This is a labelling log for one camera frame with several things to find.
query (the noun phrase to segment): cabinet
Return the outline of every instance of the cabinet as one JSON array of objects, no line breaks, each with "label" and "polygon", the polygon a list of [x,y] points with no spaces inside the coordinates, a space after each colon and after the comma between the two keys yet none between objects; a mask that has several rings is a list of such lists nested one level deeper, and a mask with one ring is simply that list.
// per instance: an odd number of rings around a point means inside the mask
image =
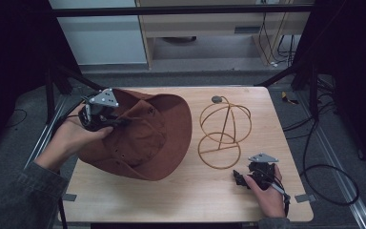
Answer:
[{"label": "cabinet", "polygon": [[[135,7],[133,0],[50,0],[53,9]],[[83,72],[147,64],[137,16],[60,17],[58,21]]]},{"label": "cabinet", "polygon": [[[256,0],[135,0],[137,7],[254,5]],[[280,0],[279,4],[311,3]],[[252,35],[264,63],[270,63],[283,34],[302,34],[308,12],[219,13],[139,16],[149,66],[156,37]],[[266,31],[260,32],[262,26]]]}]

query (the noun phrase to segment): metal bracket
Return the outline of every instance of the metal bracket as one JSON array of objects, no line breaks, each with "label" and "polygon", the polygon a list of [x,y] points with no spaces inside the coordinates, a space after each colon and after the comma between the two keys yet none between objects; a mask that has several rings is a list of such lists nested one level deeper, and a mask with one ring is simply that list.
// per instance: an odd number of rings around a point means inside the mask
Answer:
[{"label": "metal bracket", "polygon": [[252,162],[278,162],[278,159],[277,158],[274,158],[272,156],[268,156],[264,153],[260,153],[258,155],[255,155],[255,156],[250,156],[248,158],[250,161]]},{"label": "metal bracket", "polygon": [[112,89],[105,89],[103,92],[89,100],[91,104],[97,104],[105,107],[118,107],[117,99],[115,99]]},{"label": "metal bracket", "polygon": [[297,203],[305,202],[305,201],[309,201],[309,202],[317,201],[317,198],[315,195],[307,195],[307,194],[295,196],[295,199],[296,199]]},{"label": "metal bracket", "polygon": [[76,200],[76,194],[64,194],[62,200],[74,202]]}]

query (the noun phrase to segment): hat brim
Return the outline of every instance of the hat brim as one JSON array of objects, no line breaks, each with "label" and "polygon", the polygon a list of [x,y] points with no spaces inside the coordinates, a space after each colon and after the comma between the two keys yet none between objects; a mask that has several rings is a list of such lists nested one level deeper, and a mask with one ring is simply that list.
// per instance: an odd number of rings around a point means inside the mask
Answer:
[{"label": "hat brim", "polygon": [[167,177],[181,163],[192,140],[193,123],[189,105],[182,97],[175,94],[149,95],[127,90],[119,91],[139,98],[147,96],[146,101],[153,104],[165,120],[165,144],[151,160],[140,165],[132,167],[115,158],[96,161],[92,165],[108,172],[117,167],[115,174],[124,177],[146,180]]}]

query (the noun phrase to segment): white cabinet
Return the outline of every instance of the white cabinet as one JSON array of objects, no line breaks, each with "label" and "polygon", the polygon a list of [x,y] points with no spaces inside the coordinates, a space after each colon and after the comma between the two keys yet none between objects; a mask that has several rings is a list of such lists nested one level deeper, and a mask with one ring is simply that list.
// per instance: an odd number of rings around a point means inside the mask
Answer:
[{"label": "white cabinet", "polygon": [[[134,0],[50,0],[53,9],[135,7]],[[137,16],[59,17],[81,69],[147,64]]]}]

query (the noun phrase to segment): brown cloth hat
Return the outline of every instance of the brown cloth hat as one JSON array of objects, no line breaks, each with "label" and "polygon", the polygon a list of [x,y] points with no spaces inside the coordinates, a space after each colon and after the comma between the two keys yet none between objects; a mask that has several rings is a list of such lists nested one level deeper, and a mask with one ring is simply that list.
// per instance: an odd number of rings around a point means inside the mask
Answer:
[{"label": "brown cloth hat", "polygon": [[192,139],[189,105],[174,94],[142,94],[112,89],[118,118],[130,120],[106,138],[94,141],[79,158],[106,172],[131,178],[159,180],[182,161]]}]

